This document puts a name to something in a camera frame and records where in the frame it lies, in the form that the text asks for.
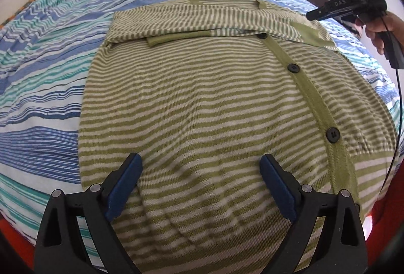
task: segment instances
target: screw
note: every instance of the screw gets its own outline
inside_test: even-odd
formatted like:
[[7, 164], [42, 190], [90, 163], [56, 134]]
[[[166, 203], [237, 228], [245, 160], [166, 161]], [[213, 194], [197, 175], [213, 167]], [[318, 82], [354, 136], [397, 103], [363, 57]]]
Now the screw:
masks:
[[313, 188], [309, 184], [302, 185], [302, 191], [310, 193], [312, 190], [313, 190]]
[[53, 197], [58, 197], [62, 194], [62, 190], [56, 189], [55, 191], [52, 192]]
[[350, 197], [350, 196], [351, 196], [350, 192], [349, 192], [347, 189], [343, 189], [343, 190], [341, 191], [341, 194], [342, 194], [342, 196], [344, 196], [344, 197]]
[[99, 184], [92, 184], [90, 186], [90, 191], [92, 192], [98, 192], [99, 190], [101, 190], [101, 185]]

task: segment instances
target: bed sheet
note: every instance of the bed sheet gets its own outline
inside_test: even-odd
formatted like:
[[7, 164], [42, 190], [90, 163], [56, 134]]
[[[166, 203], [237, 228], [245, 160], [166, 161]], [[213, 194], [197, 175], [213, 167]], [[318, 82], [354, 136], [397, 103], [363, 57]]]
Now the bed sheet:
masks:
[[[0, 30], [0, 212], [31, 243], [49, 194], [56, 188], [82, 191], [77, 146], [82, 95], [113, 13], [161, 1], [36, 0]], [[303, 14], [314, 9], [306, 0], [268, 1]], [[398, 127], [398, 93], [381, 65], [336, 21], [323, 24]], [[85, 222], [80, 226], [90, 258], [96, 259]]]

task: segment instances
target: striped bed sheet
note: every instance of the striped bed sheet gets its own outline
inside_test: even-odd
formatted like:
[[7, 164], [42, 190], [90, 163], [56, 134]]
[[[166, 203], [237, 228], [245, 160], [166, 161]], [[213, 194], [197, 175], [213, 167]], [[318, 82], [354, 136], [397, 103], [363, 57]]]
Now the striped bed sheet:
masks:
[[[32, 244], [50, 193], [82, 191], [82, 95], [114, 12], [161, 1], [36, 0], [0, 30], [0, 212]], [[299, 13], [314, 9], [306, 0], [268, 1]], [[399, 96], [381, 65], [336, 21], [322, 23], [398, 129]], [[90, 258], [102, 267], [85, 221], [79, 223]]]

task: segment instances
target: person's hand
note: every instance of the person's hand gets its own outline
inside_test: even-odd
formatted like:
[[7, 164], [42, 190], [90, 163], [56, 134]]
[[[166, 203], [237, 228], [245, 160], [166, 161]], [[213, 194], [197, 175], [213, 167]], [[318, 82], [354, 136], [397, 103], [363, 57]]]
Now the person's hand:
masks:
[[[389, 31], [391, 31], [398, 42], [401, 44], [401, 49], [404, 52], [404, 22], [397, 15], [391, 12], [387, 12], [387, 15], [383, 17], [384, 23], [386, 24]], [[363, 22], [360, 19], [356, 19], [356, 25], [363, 26]], [[382, 20], [377, 18], [372, 22], [366, 23], [366, 36], [372, 40], [372, 44], [377, 48], [377, 52], [380, 55], [384, 54], [384, 42], [380, 37], [377, 36], [376, 32], [386, 31]]]

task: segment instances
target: button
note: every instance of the button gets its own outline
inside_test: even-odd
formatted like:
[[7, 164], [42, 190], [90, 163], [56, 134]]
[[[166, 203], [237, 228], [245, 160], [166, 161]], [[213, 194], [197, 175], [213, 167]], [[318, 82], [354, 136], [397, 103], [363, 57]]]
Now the button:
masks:
[[289, 63], [288, 70], [293, 73], [298, 73], [300, 71], [300, 67], [297, 64]]
[[257, 37], [258, 37], [259, 39], [265, 39], [266, 37], [268, 37], [268, 35], [267, 35], [265, 32], [263, 32], [263, 33], [259, 33], [259, 34], [257, 35]]
[[335, 127], [331, 127], [327, 129], [326, 136], [331, 143], [336, 143], [341, 137], [341, 134], [338, 129], [336, 129]]

